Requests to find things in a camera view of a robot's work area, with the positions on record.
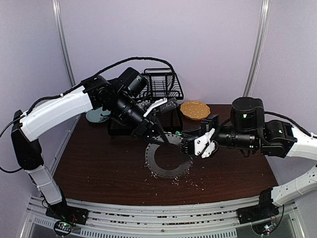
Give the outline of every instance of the white wall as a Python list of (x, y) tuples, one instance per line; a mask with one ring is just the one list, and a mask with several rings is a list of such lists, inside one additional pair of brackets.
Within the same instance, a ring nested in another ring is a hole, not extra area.
[[(61, 0), (77, 82), (119, 60), (151, 56), (175, 68), (185, 100), (231, 103), (243, 95), (261, 0)], [(138, 70), (164, 66), (134, 62)]]
[[(16, 110), (27, 110), (39, 97), (69, 88), (63, 64), (52, 1), (0, 0), (0, 128), (12, 121)], [(67, 121), (40, 137), (49, 167), (73, 121)], [(0, 139), (0, 166), (19, 168), (10, 130)], [(17, 236), (22, 215), (36, 191), (24, 171), (0, 171), (1, 237)]]
[[(317, 133), (317, 1), (273, 1), (260, 70), (252, 96), (266, 111), (287, 115)], [(269, 158), (279, 184), (310, 169), (316, 161)], [(317, 192), (296, 200), (309, 238), (317, 234)]]

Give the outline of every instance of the dark wooden table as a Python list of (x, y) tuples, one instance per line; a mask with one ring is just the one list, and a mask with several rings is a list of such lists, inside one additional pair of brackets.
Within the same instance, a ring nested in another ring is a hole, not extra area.
[[(230, 105), (211, 105), (220, 121)], [(184, 129), (199, 126), (184, 119)], [(147, 143), (130, 136), (111, 138), (106, 123), (89, 123), (82, 116), (71, 136), (54, 178), (67, 198), (123, 205), (180, 205), (252, 197), (276, 186), (264, 156), (244, 158), (239, 150), (220, 148), (213, 158), (196, 158), (179, 182), (154, 178), (144, 166)], [(161, 146), (157, 163), (177, 167), (178, 148)]]

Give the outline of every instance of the cookie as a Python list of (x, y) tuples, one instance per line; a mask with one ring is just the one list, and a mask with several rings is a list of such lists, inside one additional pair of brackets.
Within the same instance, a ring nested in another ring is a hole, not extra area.
[(180, 106), (181, 112), (191, 120), (203, 120), (210, 114), (210, 108), (199, 101), (188, 101)]

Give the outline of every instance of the plate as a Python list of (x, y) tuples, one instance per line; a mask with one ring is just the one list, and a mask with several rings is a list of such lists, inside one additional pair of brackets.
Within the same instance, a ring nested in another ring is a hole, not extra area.
[(86, 119), (92, 123), (102, 123), (109, 119), (110, 111), (103, 111), (103, 108), (90, 110), (86, 113)]

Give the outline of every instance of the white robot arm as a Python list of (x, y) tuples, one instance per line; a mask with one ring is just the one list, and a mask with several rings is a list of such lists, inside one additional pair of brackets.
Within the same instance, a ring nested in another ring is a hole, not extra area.
[[(143, 75), (133, 68), (127, 68), (116, 79), (105, 80), (97, 75), (53, 99), (43, 98), (50, 100), (37, 107), (35, 103), (28, 111), (23, 113), (19, 110), (15, 113), (11, 132), (14, 151), (21, 168), (29, 174), (45, 197), (49, 206), (48, 216), (67, 222), (77, 217), (77, 223), (84, 224), (88, 211), (67, 205), (62, 191), (44, 163), (39, 136), (76, 115), (103, 107), (111, 111), (112, 119), (134, 127), (131, 136), (150, 143), (168, 144), (155, 113), (172, 110), (178, 103), (175, 98), (162, 99), (144, 111), (138, 106), (135, 97), (147, 84)], [(153, 132), (161, 135), (163, 141), (157, 140)]]
[[(280, 120), (265, 122), (265, 114), (287, 119), (291, 124)], [(317, 161), (317, 137), (283, 115), (265, 112), (260, 99), (236, 99), (232, 103), (230, 119), (218, 125), (218, 115), (212, 115), (192, 135), (181, 143), (184, 154), (206, 158), (213, 156), (218, 147), (225, 147), (240, 149), (245, 157), (260, 150), (267, 156), (303, 157)], [(261, 192), (257, 206), (238, 209), (240, 223), (269, 218), (272, 213), (276, 215), (279, 212), (277, 207), (316, 189), (317, 165), (286, 184)]]

